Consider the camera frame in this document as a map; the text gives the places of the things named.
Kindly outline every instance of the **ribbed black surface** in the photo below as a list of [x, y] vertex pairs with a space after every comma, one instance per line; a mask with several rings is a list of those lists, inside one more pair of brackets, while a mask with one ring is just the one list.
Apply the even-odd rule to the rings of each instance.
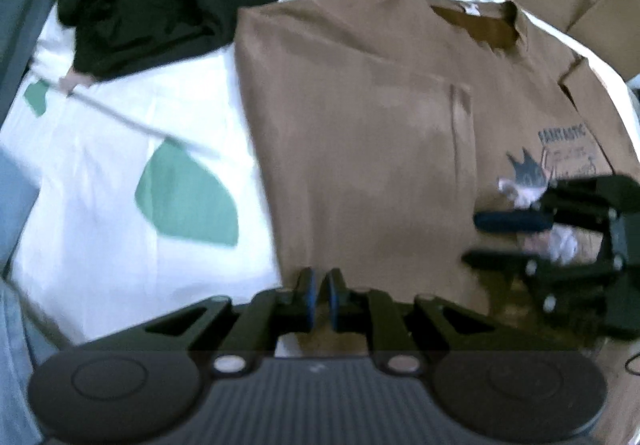
[[[217, 383], [197, 414], [148, 445], [495, 445], [446, 416], [418, 380], [367, 358], [267, 359]], [[581, 437], [567, 445], [593, 445]], [[59, 445], [47, 442], [47, 445]]]

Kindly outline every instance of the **black cable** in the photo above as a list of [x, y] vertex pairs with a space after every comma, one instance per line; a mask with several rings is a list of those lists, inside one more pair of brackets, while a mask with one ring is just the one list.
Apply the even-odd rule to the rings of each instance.
[[640, 371], [637, 371], [635, 369], [631, 369], [631, 362], [633, 362], [636, 359], [640, 359], [640, 353], [636, 353], [635, 355], [631, 356], [631, 358], [629, 358], [625, 362], [625, 371], [627, 373], [629, 373], [629, 375], [634, 375], [635, 377], [640, 377]]

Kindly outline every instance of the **printed graphic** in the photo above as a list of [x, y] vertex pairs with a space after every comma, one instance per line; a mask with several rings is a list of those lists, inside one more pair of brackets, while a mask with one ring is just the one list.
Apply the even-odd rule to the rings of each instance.
[[520, 163], [512, 154], [507, 153], [507, 158], [516, 171], [514, 182], [524, 187], [546, 187], [548, 176], [545, 170], [536, 162], [527, 149], [522, 148], [524, 161]]
[[43, 80], [33, 82], [24, 91], [24, 100], [31, 106], [33, 113], [39, 118], [47, 111], [45, 95], [49, 85]]
[[160, 234], [235, 247], [238, 209], [220, 180], [177, 142], [165, 140], [145, 166], [136, 204]]
[[520, 162], [512, 154], [507, 158], [515, 171], [515, 183], [525, 187], [545, 187], [548, 180], [580, 178], [598, 173], [598, 146], [587, 127], [578, 124], [568, 128], [547, 128], [538, 132], [542, 155], [536, 161], [522, 149]]

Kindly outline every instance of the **brown t-shirt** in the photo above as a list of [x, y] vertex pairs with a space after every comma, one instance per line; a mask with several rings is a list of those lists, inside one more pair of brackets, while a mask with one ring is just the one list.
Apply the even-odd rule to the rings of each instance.
[[[511, 2], [244, 9], [236, 62], [286, 284], [336, 266], [351, 287], [432, 293], [537, 327], [526, 292], [461, 265], [470, 247], [514, 245], [480, 236], [473, 213], [508, 207], [498, 178], [640, 178], [588, 61]], [[582, 243], [595, 257], [598, 242]]]

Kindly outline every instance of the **bed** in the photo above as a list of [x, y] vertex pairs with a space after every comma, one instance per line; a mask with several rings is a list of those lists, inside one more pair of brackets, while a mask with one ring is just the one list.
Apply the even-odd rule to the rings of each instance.
[[[500, 2], [502, 0], [465, 0]], [[640, 154], [625, 83], [585, 47]], [[10, 280], [42, 322], [79, 344], [224, 293], [280, 284], [234, 47], [67, 95], [74, 31], [54, 7], [0, 146], [40, 183]]]

